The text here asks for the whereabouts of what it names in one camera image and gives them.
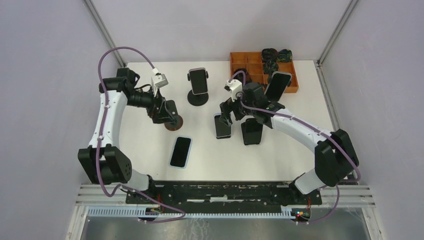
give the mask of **white table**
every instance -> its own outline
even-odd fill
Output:
[[[163,124],[153,124],[146,110],[127,106],[120,128],[120,149],[140,173],[154,180],[193,181],[286,181],[314,167],[314,154],[288,135],[264,126],[259,145],[243,144],[241,123],[233,116],[232,136],[216,139],[213,115],[220,112],[220,103],[230,95],[224,90],[230,77],[228,61],[156,62],[169,85],[161,88],[167,100],[174,100],[183,126],[168,131]],[[150,83],[152,71],[146,62],[129,63],[128,67],[141,76],[139,86]],[[206,68],[209,73],[209,100],[203,106],[187,101],[191,84],[190,69]],[[326,102],[311,60],[294,61],[299,90],[283,94],[280,103],[304,120],[332,129]],[[192,138],[191,151],[185,169],[169,165],[172,148],[178,136]]]

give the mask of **wooden organizer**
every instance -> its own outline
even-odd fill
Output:
[[[229,53],[230,76],[233,75],[236,69],[245,68],[253,82],[268,84],[268,74],[264,74],[262,69],[261,52],[230,52]],[[278,62],[278,71],[291,73],[291,85],[288,86],[284,93],[294,94],[299,89],[298,79],[296,78],[295,66],[293,62]]]

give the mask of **black round base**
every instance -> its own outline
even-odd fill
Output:
[[[180,115],[176,115],[176,122],[165,122],[163,125],[165,125],[165,128],[169,131],[177,131],[183,126],[183,118]]]
[[[196,107],[202,106],[203,104],[205,104],[206,102],[208,102],[208,100],[209,100],[209,94],[208,93],[203,93],[203,94],[194,95],[193,94],[193,91],[190,90],[188,92],[188,95],[187,95],[187,100],[193,106],[196,106]]]

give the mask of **wall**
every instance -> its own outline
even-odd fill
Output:
[[[424,2],[360,1],[323,64],[386,239],[423,239]]]
[[[117,46],[152,61],[226,61],[230,52],[291,49],[316,60],[349,0],[93,0]],[[123,52],[126,62],[139,62]]]
[[[1,1],[0,33],[0,239],[64,239],[107,47],[81,0]]]

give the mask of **smartphone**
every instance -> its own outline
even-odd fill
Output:
[[[213,115],[215,120],[216,139],[229,139],[231,137],[231,126],[220,121],[221,113]]]
[[[177,137],[173,146],[171,161],[169,165],[180,169],[185,168],[187,166],[187,160],[189,160],[189,152],[191,146],[191,138],[182,136]]]
[[[205,94],[208,92],[208,72],[204,67],[190,69],[188,78],[191,82],[191,88],[194,95]]]
[[[275,71],[270,78],[270,82],[265,90],[265,96],[269,101],[278,102],[286,90],[287,86],[292,83],[292,74],[288,72]]]

